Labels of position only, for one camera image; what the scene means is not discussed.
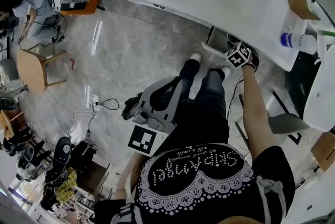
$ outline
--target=wooden stool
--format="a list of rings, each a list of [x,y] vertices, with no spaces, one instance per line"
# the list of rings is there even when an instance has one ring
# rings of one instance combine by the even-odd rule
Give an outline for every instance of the wooden stool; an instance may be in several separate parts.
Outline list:
[[[66,80],[48,84],[46,65],[57,58],[65,55],[66,52],[59,53],[51,58],[46,58],[40,54],[31,52],[31,49],[19,50],[17,53],[17,70],[21,80],[27,84],[29,89],[37,94],[43,94],[47,88],[53,85],[65,83]]]

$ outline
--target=chair leg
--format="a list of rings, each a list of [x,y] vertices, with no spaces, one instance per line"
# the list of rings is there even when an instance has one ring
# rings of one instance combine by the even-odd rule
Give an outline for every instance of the chair leg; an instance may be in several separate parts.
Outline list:
[[[57,85],[57,84],[62,84],[62,83],[66,83],[66,80],[62,80],[62,81],[58,81],[58,82],[55,82],[55,83],[47,84],[46,88],[49,88],[50,86],[54,86],[54,85]]]
[[[49,59],[44,60],[44,61],[42,62],[42,64],[44,64],[44,65],[45,65],[45,64],[48,64],[49,62],[52,62],[52,61],[54,61],[54,60],[60,58],[61,56],[65,55],[65,54],[66,54],[65,51],[64,51],[64,52],[61,52],[61,53],[55,55],[54,57],[51,57],[51,58],[49,58]]]

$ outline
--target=white strap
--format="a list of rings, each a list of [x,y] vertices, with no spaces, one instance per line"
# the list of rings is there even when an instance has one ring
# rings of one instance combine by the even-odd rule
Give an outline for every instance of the white strap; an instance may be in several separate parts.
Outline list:
[[[257,187],[260,191],[262,201],[263,201],[263,208],[264,208],[264,218],[265,224],[271,224],[271,215],[269,211],[269,206],[267,204],[266,193],[268,192],[275,192],[279,196],[279,201],[282,206],[282,218],[286,216],[286,201],[285,196],[283,193],[283,184],[280,181],[274,182],[273,180],[265,180],[261,176],[257,176],[256,179]]]
[[[127,194],[126,205],[135,203],[135,199],[134,199],[134,197],[132,196],[132,193],[131,193],[131,184],[130,184],[131,174],[132,174],[132,171],[134,170],[134,168],[135,168],[135,166],[132,168],[132,170],[129,173],[129,175],[127,176],[127,179],[126,179],[126,182],[125,182],[125,190],[126,190],[126,194]],[[134,212],[136,223],[137,224],[143,224],[140,208],[138,206],[134,205],[133,212]],[[119,223],[119,221],[120,221],[120,214],[117,214],[117,215],[113,216],[113,219],[111,220],[110,224],[117,224],[117,223]],[[131,222],[131,214],[122,216],[122,221],[130,223]]]

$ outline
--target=black t-shirt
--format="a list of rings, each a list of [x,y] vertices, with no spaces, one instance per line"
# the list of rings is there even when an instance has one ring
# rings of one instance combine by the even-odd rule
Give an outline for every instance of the black t-shirt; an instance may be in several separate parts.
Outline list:
[[[212,133],[196,131],[197,127],[204,131],[199,124],[193,122],[191,134],[185,129],[187,125],[180,125],[179,130],[183,133],[179,133],[177,128],[170,142],[162,147],[171,148],[173,141],[176,143],[175,149],[161,152],[144,164],[135,197],[144,224],[217,224],[231,216],[245,216],[264,223],[263,201],[256,185],[258,175],[282,182],[288,211],[295,184],[280,147],[263,151],[251,167],[234,147],[221,142],[228,136],[220,136],[218,142],[212,142],[215,139]],[[204,143],[195,144],[189,140],[188,146],[177,147],[187,142],[183,137],[190,136],[196,142],[203,140]],[[282,208],[278,194],[269,192],[266,197],[272,223],[280,223]],[[96,204],[97,224],[110,223],[120,207],[125,205],[125,200],[111,200],[104,205],[108,210],[104,214],[108,215],[102,220],[98,213],[102,210],[98,209],[99,203]]]

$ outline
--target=jeans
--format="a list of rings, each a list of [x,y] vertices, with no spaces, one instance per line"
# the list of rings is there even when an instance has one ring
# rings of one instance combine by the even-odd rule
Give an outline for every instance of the jeans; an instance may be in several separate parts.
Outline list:
[[[54,28],[57,23],[57,14],[52,10],[46,0],[43,1],[41,7],[37,9],[38,15],[34,23],[31,24],[27,39],[34,37],[36,39],[50,39],[56,36],[57,31]]]
[[[179,74],[183,82],[180,102],[190,102],[198,107],[203,107],[222,116],[226,116],[225,90],[222,86],[225,74],[220,69],[209,70],[206,77],[203,78],[201,88],[195,99],[189,99],[189,92],[199,68],[200,64],[196,60],[190,59],[185,62]]]

